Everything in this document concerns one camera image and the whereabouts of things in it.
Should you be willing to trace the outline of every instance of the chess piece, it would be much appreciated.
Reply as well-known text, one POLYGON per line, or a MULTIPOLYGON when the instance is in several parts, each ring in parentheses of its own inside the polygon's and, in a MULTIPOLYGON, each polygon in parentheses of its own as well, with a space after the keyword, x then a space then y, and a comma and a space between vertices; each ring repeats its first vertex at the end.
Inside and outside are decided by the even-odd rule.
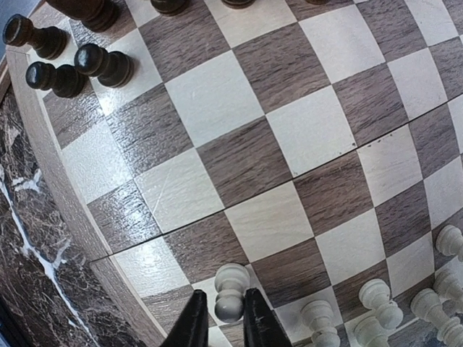
POLYGON ((134 65, 132 59, 122 52, 111 52, 87 43, 80 47, 74 57, 74 65, 81 74, 98 77, 105 87, 121 87, 132 78, 134 65))
POLYGON ((226 264, 218 269, 214 286, 217 290, 215 312, 222 322, 237 322, 243 315, 245 291, 251 279, 246 267, 226 264))
POLYGON ((354 335, 362 347, 389 347, 387 332, 375 317, 367 317, 357 324, 354 335))
POLYGON ((3 30, 6 45, 20 47, 30 44, 37 55, 44 59, 55 59, 67 44, 67 34, 57 27, 37 29, 32 21, 21 14, 12 16, 3 30))
POLYGON ((174 16, 183 12, 190 0, 151 0, 155 10, 165 16, 174 16))
POLYGON ((244 9, 254 3, 255 0, 222 0, 224 5, 231 7, 232 9, 244 9))
POLYGON ((436 276, 434 290, 440 297, 454 300, 456 302, 456 311, 463 313, 463 288, 456 278, 448 270, 443 270, 436 276))
POLYGON ((436 248, 443 255, 457 255, 458 260, 463 262, 463 235, 456 226, 445 226, 436 240, 436 248))
POLYGON ((404 319, 404 313, 397 303, 390 300, 391 290, 381 279, 369 280, 359 292, 359 299, 367 309, 375 311, 375 317, 381 327, 395 329, 404 319))
POLYGON ((37 61, 26 71, 26 82, 33 89, 49 90, 60 98, 73 98, 85 86, 86 78, 71 65, 61 65, 59 68, 51 64, 37 61))
POLYGON ((112 0, 46 0, 69 18, 95 33, 108 30, 119 17, 119 8, 112 0))
POLYGON ((463 346, 463 325, 458 317, 450 318, 442 309, 439 296, 432 289, 423 289, 412 300, 412 312, 437 329, 437 339, 446 346, 463 346))
POLYGON ((315 347, 339 347, 341 339, 334 327, 334 313, 331 305, 324 300, 312 301, 301 311, 302 320, 313 331, 312 342, 315 347))

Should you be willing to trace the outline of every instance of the dark square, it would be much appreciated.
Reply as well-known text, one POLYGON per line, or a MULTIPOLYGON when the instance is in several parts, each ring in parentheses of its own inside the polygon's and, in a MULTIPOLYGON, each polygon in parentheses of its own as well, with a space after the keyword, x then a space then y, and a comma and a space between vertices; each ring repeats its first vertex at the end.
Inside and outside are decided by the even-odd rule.
POLYGON ((212 278, 229 262, 249 264, 223 212, 181 228, 165 240, 191 283, 212 278))
POLYGON ((331 285, 314 239, 258 260, 252 268, 274 308, 331 285))
POLYGON ((421 181, 377 206, 376 215, 390 257, 431 230, 425 185, 421 181))
POLYGON ((102 33, 94 33, 87 29, 83 26, 81 21, 69 21, 72 34, 77 42, 77 47, 83 46, 86 43, 96 43, 99 46, 107 47, 137 28, 125 0, 112 1, 119 9, 119 18, 117 18, 117 21, 112 27, 102 33))
POLYGON ((89 82, 75 98, 58 98, 50 92, 43 102, 62 149, 104 119, 103 110, 89 82))
POLYGON ((412 121, 410 132, 424 178, 459 156, 454 123, 447 104, 412 121))
POLYGON ((230 49, 202 0, 191 0, 175 17, 151 20, 140 33, 164 82, 230 49))
POLYGON ((369 0, 357 7, 386 61, 393 61, 427 47, 404 0, 369 0))
POLYGON ((373 208, 357 152, 296 178, 294 185, 316 236, 373 208))
POLYGON ((197 151, 226 207, 292 178, 265 117, 235 129, 197 151))
POLYGON ((88 208, 113 252, 161 234, 134 181, 92 201, 88 208))
POLYGON ((134 176, 193 147, 164 85, 149 90, 107 119, 134 176))
POLYGON ((429 48, 449 100, 463 94, 463 43, 460 38, 429 48))
POLYGON ((266 113, 330 84, 297 23, 243 43, 234 52, 266 113))
POLYGON ((359 300, 359 290, 374 278, 380 278, 391 287, 385 260, 333 286, 343 321, 348 322, 368 311, 359 300))
POLYGON ((305 20, 322 13, 333 11, 334 9, 340 9, 354 4, 352 0, 330 0, 323 5, 309 4, 305 0, 286 0, 286 2, 297 20, 305 20))
POLYGON ((362 146, 408 122, 389 68, 381 64, 333 85, 355 141, 362 146))

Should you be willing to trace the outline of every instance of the light square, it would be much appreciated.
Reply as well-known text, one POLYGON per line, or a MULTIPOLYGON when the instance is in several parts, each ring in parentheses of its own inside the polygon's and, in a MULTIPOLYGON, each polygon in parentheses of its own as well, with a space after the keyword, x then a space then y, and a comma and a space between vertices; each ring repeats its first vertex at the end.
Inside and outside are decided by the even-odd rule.
POLYGON ((135 181, 164 233, 224 208, 194 148, 146 171, 135 181))
POLYGON ((430 232, 386 260, 393 297, 434 272, 433 252, 433 237, 430 232))
POLYGON ((64 166, 85 204, 132 179, 105 121, 64 148, 62 155, 64 166))
POLYGON ((302 321, 301 311, 305 305, 315 300, 327 301, 333 310, 334 326, 342 324, 341 312, 339 311, 338 302, 334 295, 333 287, 325 288, 305 298, 293 301, 275 310, 275 313, 283 328, 288 334, 292 343, 304 340, 312 336, 313 331, 304 325, 302 321))
POLYGON ((157 238, 112 256, 141 298, 189 284, 163 238, 157 238))
POLYGON ((267 115, 293 177, 356 148, 332 86, 267 115))
POLYGON ((106 50, 125 53, 133 59, 135 65, 132 79, 122 87, 104 87, 96 78, 90 78, 101 108, 108 116, 144 92, 159 85, 162 80, 138 29, 128 33, 106 50))
POLYGON ((463 153, 463 95, 449 101, 451 120, 454 123, 456 140, 460 153, 463 153))
POLYGON ((315 239, 333 285, 386 258, 374 209, 315 239))
POLYGON ((357 6, 336 9, 300 22, 331 83, 385 61, 357 6))
POLYGON ((358 150, 375 206, 422 180, 420 162, 406 125, 358 150))
POLYGON ((445 103, 447 95, 429 48, 388 63, 409 119, 445 103))
POLYGON ((463 208, 463 168, 460 157, 425 179, 431 228, 463 208))
POLYGON ((313 237, 292 181, 235 205, 225 214, 250 262, 313 237))
POLYGON ((166 89, 196 147, 263 115, 232 51, 167 82, 166 89))
POLYGON ((285 0, 256 0, 251 7, 231 9, 221 0, 205 0, 226 41, 233 48, 296 22, 285 0))
POLYGON ((428 46, 458 36, 442 0, 405 0, 428 46))

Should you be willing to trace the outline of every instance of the dark chess piece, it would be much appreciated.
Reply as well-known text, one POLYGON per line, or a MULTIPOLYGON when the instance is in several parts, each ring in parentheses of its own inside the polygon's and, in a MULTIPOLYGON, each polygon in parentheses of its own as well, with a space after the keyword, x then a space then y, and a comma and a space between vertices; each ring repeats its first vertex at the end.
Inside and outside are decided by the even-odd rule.
POLYGON ((26 71, 26 82, 33 89, 49 90, 60 98, 73 98, 85 86, 87 78, 71 65, 61 65, 58 69, 51 64, 37 61, 26 71))
POLYGON ((119 8, 111 0, 46 0, 69 18, 82 21, 82 24, 95 33, 108 30, 119 17, 119 8))
POLYGON ((190 3, 190 0, 151 0, 151 4, 161 14, 174 16, 183 12, 190 3))
POLYGON ((57 27, 36 29, 29 18, 15 14, 3 29, 3 42, 16 47, 28 43, 39 57, 52 60, 66 48, 67 34, 57 27))
POLYGON ((74 65, 78 72, 91 77, 105 87, 121 87, 129 82, 134 71, 132 58, 122 52, 111 52, 87 43, 80 47, 74 57, 74 65))
POLYGON ((255 0, 222 0, 222 2, 232 9, 244 9, 249 7, 255 0))

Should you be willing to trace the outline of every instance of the white pawn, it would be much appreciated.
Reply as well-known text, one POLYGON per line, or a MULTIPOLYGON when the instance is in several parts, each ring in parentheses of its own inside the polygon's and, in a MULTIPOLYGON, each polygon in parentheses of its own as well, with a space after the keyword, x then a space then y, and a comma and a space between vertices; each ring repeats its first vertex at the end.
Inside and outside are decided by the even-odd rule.
POLYGON ((214 286, 217 290, 215 313, 225 323, 237 322, 244 312, 245 291, 251 279, 246 267, 226 264, 218 269, 214 286))
POLYGON ((388 335, 376 317, 367 317, 357 324, 354 335, 362 347, 389 347, 388 335))
POLYGON ((359 292, 359 299, 367 309, 375 310, 375 317, 381 327, 395 329, 404 319, 404 313, 394 300, 390 300, 391 289, 386 282, 376 278, 369 280, 359 292))
POLYGON ((458 317, 450 318, 442 309, 439 296, 432 289, 423 289, 412 300, 415 316, 431 322, 437 329, 437 339, 448 347, 463 346, 463 325, 458 317))
POLYGON ((458 260, 463 262, 463 235, 456 226, 445 226, 436 240, 436 248, 443 255, 458 255, 458 260))
POLYGON ((302 320, 313 331, 315 347, 339 347, 341 339, 334 327, 334 313, 331 305, 324 300, 312 301, 301 310, 302 320))
POLYGON ((456 311, 463 313, 463 288, 456 278, 448 270, 444 270, 436 276, 434 290, 439 296, 456 302, 456 311))

